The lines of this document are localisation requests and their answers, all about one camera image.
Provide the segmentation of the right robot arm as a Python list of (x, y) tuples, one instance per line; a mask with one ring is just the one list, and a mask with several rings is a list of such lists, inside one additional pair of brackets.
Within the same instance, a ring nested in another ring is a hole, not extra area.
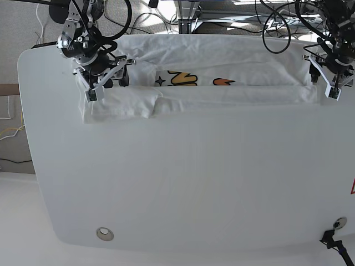
[(104, 14), (104, 1), (68, 4), (68, 16), (56, 46), (63, 57), (73, 59), (78, 65), (74, 74), (83, 78), (90, 93), (99, 86), (110, 88), (115, 80), (120, 86), (129, 85), (127, 66), (135, 64), (135, 60), (113, 54), (118, 47), (116, 41), (127, 31), (132, 19), (131, 3), (125, 1), (125, 4), (128, 12), (124, 27), (112, 36), (103, 36), (95, 25)]

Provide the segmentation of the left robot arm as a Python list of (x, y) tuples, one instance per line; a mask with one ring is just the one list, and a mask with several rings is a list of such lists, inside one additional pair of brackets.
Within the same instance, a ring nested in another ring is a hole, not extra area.
[[(272, 54), (281, 54), (291, 45), (293, 33), (290, 30), (288, 19), (281, 14), (283, 7), (294, 6), (294, 12), (289, 13), (291, 18), (298, 19), (305, 28), (318, 36), (317, 43), (306, 45), (303, 50), (309, 53), (306, 56), (310, 65), (310, 75), (312, 82), (316, 83), (319, 76), (323, 75), (323, 67), (326, 67), (334, 74), (332, 81), (327, 78), (327, 89), (330, 94), (340, 91), (344, 86), (350, 86), (354, 81), (354, 1), (287, 1), (283, 5), (275, 8), (268, 1), (260, 1), (270, 11), (266, 20), (262, 23), (263, 29), (261, 38), (264, 47)], [(306, 13), (314, 13), (321, 17), (324, 32), (312, 26), (303, 15), (302, 8), (311, 7)], [(278, 51), (271, 50), (265, 39), (265, 34), (269, 31), (268, 23), (273, 23), (277, 18), (281, 26), (287, 30), (287, 44)]]

